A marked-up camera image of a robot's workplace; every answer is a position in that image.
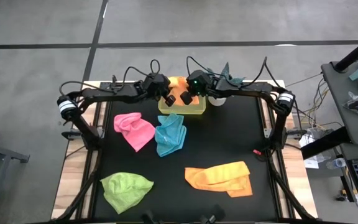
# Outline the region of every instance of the white cylinder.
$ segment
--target white cylinder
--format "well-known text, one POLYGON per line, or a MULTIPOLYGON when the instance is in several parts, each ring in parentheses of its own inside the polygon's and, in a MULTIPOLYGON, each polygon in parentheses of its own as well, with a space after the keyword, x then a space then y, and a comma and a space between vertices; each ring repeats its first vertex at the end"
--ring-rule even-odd
POLYGON ((214 106, 222 106, 224 102, 226 102, 226 98, 215 99, 212 96, 209 96, 208 101, 214 106))

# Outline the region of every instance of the black mat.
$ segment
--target black mat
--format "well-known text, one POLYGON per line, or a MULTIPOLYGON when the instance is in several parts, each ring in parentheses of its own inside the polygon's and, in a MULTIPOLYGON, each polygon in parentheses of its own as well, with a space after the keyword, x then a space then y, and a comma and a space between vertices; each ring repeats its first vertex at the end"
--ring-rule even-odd
POLYGON ((263 145, 260 111, 255 98, 230 97, 220 107, 208 105, 202 115, 185 116, 187 134, 183 149, 165 157, 156 152, 151 140, 138 153, 112 126, 117 114, 141 112, 142 118, 158 126, 161 115, 157 102, 128 105, 113 103, 104 142, 101 178, 116 172, 131 172, 154 181, 153 189, 135 207, 118 215, 103 197, 99 183, 94 217, 114 221, 140 221, 151 210, 163 221, 194 222, 218 204, 226 212, 224 221, 272 221, 275 207, 265 162, 258 161, 253 149, 263 145), (245 161, 250 170, 253 196, 230 198, 226 192, 196 190, 185 180, 185 167, 207 168, 229 162, 245 161))

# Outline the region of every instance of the teal object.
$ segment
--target teal object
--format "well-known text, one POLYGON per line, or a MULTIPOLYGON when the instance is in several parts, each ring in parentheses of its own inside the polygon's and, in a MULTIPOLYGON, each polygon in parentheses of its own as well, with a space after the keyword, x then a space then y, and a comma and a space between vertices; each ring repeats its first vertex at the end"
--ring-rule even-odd
POLYGON ((350 78, 352 81, 358 79, 358 69, 357 69, 355 72, 353 72, 352 75, 349 75, 349 78, 350 78))
POLYGON ((154 182, 141 175, 118 172, 100 182, 104 189, 104 198, 118 214, 137 205, 153 187, 154 182))
MULTIPOLYGON (((209 71, 210 75, 213 75, 213 71, 210 68, 207 68, 207 70, 209 71)), ((225 78, 226 80, 229 80, 232 84, 241 84, 242 81, 244 81, 245 78, 233 78, 230 76, 230 68, 229 68, 229 62, 226 62, 226 64, 224 65, 224 68, 221 72, 221 78, 225 78)))
POLYGON ((157 153, 160 157, 171 154, 183 147, 186 136, 186 127, 183 124, 184 116, 170 114, 158 116, 161 126, 155 128, 157 153))

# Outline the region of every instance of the green cloth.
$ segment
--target green cloth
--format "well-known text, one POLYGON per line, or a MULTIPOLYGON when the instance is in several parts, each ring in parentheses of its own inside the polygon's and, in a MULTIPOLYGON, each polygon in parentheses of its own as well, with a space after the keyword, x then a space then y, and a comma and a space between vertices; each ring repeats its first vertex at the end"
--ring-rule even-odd
POLYGON ((104 198, 118 214, 137 205, 153 187, 154 182, 137 174, 118 172, 100 180, 104 198))

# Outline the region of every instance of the wooden table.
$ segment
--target wooden table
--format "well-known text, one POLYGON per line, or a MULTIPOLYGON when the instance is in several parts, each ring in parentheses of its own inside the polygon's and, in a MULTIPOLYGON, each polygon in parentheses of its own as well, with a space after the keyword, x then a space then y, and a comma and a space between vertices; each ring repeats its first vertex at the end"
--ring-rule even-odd
MULTIPOLYGON (((99 86, 101 82, 102 81, 88 81, 87 83, 90 85, 99 86)), ((274 85, 274 82, 272 80, 260 80, 258 82, 269 82, 271 85, 274 85)), ((280 86, 285 86, 283 80, 277 80, 277 82, 278 84, 280 84, 280 86)), ((262 104, 264 108, 266 128, 272 128, 270 125, 269 114, 267 113, 267 105, 264 100, 262 100, 262 104)), ((93 122, 95 108, 96 104, 92 104, 83 114, 84 119, 89 124, 92 124, 93 122)), ((106 104, 103 103, 101 105, 101 114, 99 117, 98 125, 102 125, 103 123, 105 108, 106 104)), ((286 127, 287 129, 295 127, 295 124, 293 122, 293 116, 291 114, 287 118, 286 127)), ((298 141, 294 139, 288 139, 287 143, 299 146, 298 141)), ((70 141, 67 147, 67 154, 75 151, 81 146, 83 146, 83 142, 80 139, 70 141)), ((93 159, 96 159, 97 153, 98 152, 94 152, 93 159)), ((304 206, 304 208, 312 216, 317 217, 317 211, 314 205, 314 200, 309 185, 309 179, 306 173, 305 163, 303 162, 301 151, 290 146, 285 146, 282 150, 282 154, 291 191, 302 204, 302 206, 304 206)), ((280 170, 277 165, 277 156, 273 155, 273 158, 275 160, 277 170, 280 170)), ((66 159, 62 170, 62 176, 60 177, 60 183, 56 194, 55 205, 53 206, 51 218, 59 217, 66 210, 67 206, 69 206, 69 204, 73 201, 73 199, 79 192, 85 166, 85 159, 86 149, 80 150, 66 159)), ((280 194, 280 201, 282 204, 283 216, 288 217, 287 202, 285 200, 284 193, 281 191, 280 187, 278 187, 278 189, 280 194)), ((88 213, 87 211, 90 199, 90 192, 91 191, 89 189, 85 197, 83 218, 85 218, 86 214, 88 213)))

